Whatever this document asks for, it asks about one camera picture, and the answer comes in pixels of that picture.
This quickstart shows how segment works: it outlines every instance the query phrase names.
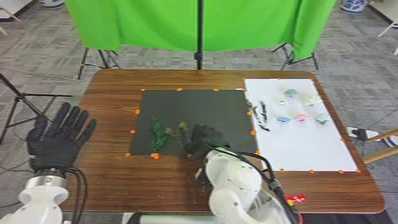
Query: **green screen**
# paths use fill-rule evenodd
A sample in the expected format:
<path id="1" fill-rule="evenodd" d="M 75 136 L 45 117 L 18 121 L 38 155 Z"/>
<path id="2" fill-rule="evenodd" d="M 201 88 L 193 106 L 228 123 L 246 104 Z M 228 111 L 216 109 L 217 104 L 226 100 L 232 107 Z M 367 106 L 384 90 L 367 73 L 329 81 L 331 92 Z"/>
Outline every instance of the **green screen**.
<path id="1" fill-rule="evenodd" d="M 312 56 L 336 0 L 205 0 L 205 51 L 288 42 Z M 68 0 L 84 46 L 196 51 L 198 0 Z"/>

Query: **gray carpet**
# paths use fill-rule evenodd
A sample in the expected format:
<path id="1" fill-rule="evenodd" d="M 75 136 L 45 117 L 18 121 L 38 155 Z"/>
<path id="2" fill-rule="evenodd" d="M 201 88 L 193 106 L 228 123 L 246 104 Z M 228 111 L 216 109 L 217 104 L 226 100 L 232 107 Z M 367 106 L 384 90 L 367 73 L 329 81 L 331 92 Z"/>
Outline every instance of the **gray carpet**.
<path id="1" fill-rule="evenodd" d="M 84 48 L 68 11 L 49 10 L 36 5 L 22 15 L 22 20 L 20 23 L 2 23 L 10 36 L 0 35 L 0 72 L 24 91 L 73 94 L 75 97 L 68 101 L 79 104 L 97 68 L 86 69 L 84 80 L 77 81 Z M 336 8 L 317 49 L 320 71 L 315 71 L 312 61 L 287 68 L 287 70 L 317 73 L 344 123 L 363 128 L 370 128 L 377 120 L 398 109 L 398 56 L 393 56 L 398 30 L 392 30 L 386 36 L 377 38 L 386 26 L 388 23 L 368 10 L 351 15 Z M 271 51 L 272 48 L 207 53 L 205 68 L 280 70 L 283 54 L 281 52 L 272 54 Z M 89 60 L 100 63 L 95 53 L 93 51 Z M 123 47 L 118 61 L 121 67 L 132 69 L 196 68 L 191 52 L 139 47 Z M 45 106 L 47 99 L 36 97 L 33 102 Z M 6 123 L 11 103 L 13 93 L 0 87 L 0 127 Z M 17 120 L 31 116 L 29 109 L 18 108 Z M 13 167 L 27 160 L 26 143 L 20 138 L 26 137 L 31 125 L 18 126 L 8 134 L 0 146 L 4 167 Z M 398 112 L 372 126 L 372 129 L 386 131 L 397 127 Z M 367 144 L 363 149 L 360 144 L 365 155 L 384 147 L 383 143 L 376 143 Z M 398 192 L 398 156 L 377 161 L 370 165 L 370 171 L 384 191 L 386 209 L 398 223 L 398 193 L 395 193 Z M 6 173 L 0 176 L 0 206 L 17 201 L 29 177 L 29 173 Z M 17 207 L 0 209 L 0 217 Z M 88 213 L 84 223 L 118 223 L 120 218 L 116 214 Z"/>

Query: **small figurine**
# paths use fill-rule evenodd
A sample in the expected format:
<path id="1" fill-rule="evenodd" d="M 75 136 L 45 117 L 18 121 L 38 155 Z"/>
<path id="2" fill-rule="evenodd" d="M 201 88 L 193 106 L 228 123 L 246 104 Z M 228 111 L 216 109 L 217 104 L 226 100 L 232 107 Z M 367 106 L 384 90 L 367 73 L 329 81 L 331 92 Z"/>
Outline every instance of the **small figurine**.
<path id="1" fill-rule="evenodd" d="M 296 120 L 297 120 L 299 122 L 304 122 L 304 121 L 308 120 L 308 115 L 306 115 L 306 114 L 299 114 L 299 115 L 296 116 Z"/>
<path id="2" fill-rule="evenodd" d="M 283 122 L 283 123 L 288 123 L 290 120 L 292 120 L 290 117 L 285 117 L 285 116 L 278 117 L 278 121 Z"/>
<path id="3" fill-rule="evenodd" d="M 326 124 L 331 121 L 331 116 L 329 114 L 319 114 L 315 119 L 322 124 Z"/>
<path id="4" fill-rule="evenodd" d="M 297 90 L 296 89 L 288 89 L 287 92 L 285 92 L 285 96 L 294 98 L 296 95 L 299 94 Z"/>
<path id="5" fill-rule="evenodd" d="M 312 97 L 308 97 L 308 98 L 304 99 L 304 105 L 306 105 L 306 106 L 313 106 L 313 105 L 319 104 L 319 103 L 322 103 L 322 98 L 320 98 L 319 95 L 315 95 L 315 96 L 312 96 Z"/>
<path id="6" fill-rule="evenodd" d="M 285 101 L 285 97 L 280 98 L 280 104 L 285 105 L 287 101 Z"/>

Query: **backdrop stand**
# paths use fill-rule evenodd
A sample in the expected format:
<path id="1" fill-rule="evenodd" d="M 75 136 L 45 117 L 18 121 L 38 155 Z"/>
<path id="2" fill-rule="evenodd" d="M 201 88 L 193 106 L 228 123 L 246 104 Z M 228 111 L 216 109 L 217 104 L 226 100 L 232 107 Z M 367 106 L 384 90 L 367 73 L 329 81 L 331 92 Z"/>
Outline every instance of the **backdrop stand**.
<path id="1" fill-rule="evenodd" d="M 98 54 L 100 54 L 100 57 L 102 57 L 102 61 L 104 61 L 104 66 L 97 65 L 97 64 L 91 64 L 91 63 L 86 63 L 86 60 L 88 60 L 88 54 L 89 54 L 89 48 L 86 48 L 84 50 L 84 58 L 82 58 L 82 63 L 81 63 L 81 69 L 79 69 L 79 79 L 82 78 L 82 73 L 84 73 L 84 67 L 86 66 L 95 66 L 98 67 L 100 69 L 111 69 L 111 68 L 121 68 L 118 62 L 116 62 L 116 59 L 114 59 L 114 55 L 118 55 L 116 51 L 105 51 L 105 50 L 98 50 Z"/>
<path id="2" fill-rule="evenodd" d="M 313 62 L 315 62 L 315 69 L 320 70 L 319 60 L 317 60 L 315 53 L 312 54 L 312 56 L 308 58 L 304 58 L 299 61 L 296 61 L 296 59 L 294 59 L 294 55 L 296 54 L 294 54 L 294 51 L 288 53 L 287 44 L 288 43 L 285 43 L 283 45 L 280 45 L 280 47 L 272 50 L 272 53 L 276 53 L 280 49 L 283 49 L 283 52 L 285 52 L 287 59 L 285 59 L 285 64 L 283 64 L 281 71 L 285 70 L 287 65 L 294 65 L 294 64 L 301 63 L 303 61 L 306 61 L 310 59 L 313 59 Z"/>
<path id="3" fill-rule="evenodd" d="M 72 97 L 72 95 L 59 95 L 59 94 L 36 94 L 36 93 L 24 93 L 20 92 L 20 90 L 17 89 L 15 85 L 11 84 L 6 76 L 0 74 L 0 81 L 4 82 L 8 88 L 11 89 L 11 91 L 15 92 L 17 94 L 17 97 L 15 97 L 15 104 L 13 104 L 13 107 L 11 107 L 11 112 L 10 112 L 10 117 L 8 117 L 8 121 L 6 121 L 6 125 L 4 125 L 4 132 L 2 132 L 2 136 L 0 136 L 0 144 L 4 142 L 4 138 L 6 138 L 6 134 L 8 134 L 8 130 L 11 127 L 18 126 L 20 124 L 26 124 L 27 122 L 31 122 L 34 118 L 17 122 L 11 124 L 11 120 L 13 120 L 13 117 L 15 117 L 15 112 L 17 112 L 17 106 L 18 106 L 18 103 L 24 102 L 26 105 L 29 106 L 31 110 L 34 111 L 36 115 L 43 115 L 47 117 L 47 111 L 50 109 L 50 106 L 52 106 L 52 103 L 54 103 L 54 100 L 57 97 Z M 49 102 L 49 105 L 47 105 L 47 108 L 45 110 L 41 111 L 40 108 L 36 107 L 36 105 L 33 104 L 33 102 L 29 101 L 27 99 L 27 96 L 41 96 L 41 97 L 52 97 L 52 100 Z"/>
<path id="4" fill-rule="evenodd" d="M 198 0 L 198 51 L 194 54 L 198 70 L 203 70 L 203 7 L 205 0 Z"/>

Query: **white paper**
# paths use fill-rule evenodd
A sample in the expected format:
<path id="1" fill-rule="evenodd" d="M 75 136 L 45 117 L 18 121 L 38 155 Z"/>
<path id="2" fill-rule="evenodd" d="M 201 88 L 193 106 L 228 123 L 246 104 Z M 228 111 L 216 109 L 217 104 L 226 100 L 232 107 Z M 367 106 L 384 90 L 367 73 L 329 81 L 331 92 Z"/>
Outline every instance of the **white paper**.
<path id="1" fill-rule="evenodd" d="M 324 102 L 313 106 L 304 105 L 304 99 L 319 95 L 313 81 L 310 79 L 248 79 L 246 89 L 253 106 L 260 107 L 260 101 L 267 104 L 271 132 L 260 128 L 255 116 L 253 122 L 260 153 L 274 169 L 356 171 L 358 165 L 335 122 L 322 125 L 315 119 L 319 114 L 329 114 Z M 294 98 L 285 97 L 288 89 L 299 91 Z M 285 98 L 285 105 L 280 104 L 281 98 Z M 294 120 L 299 114 L 308 115 L 303 123 Z M 287 124 L 278 121 L 280 116 L 292 118 Z"/>

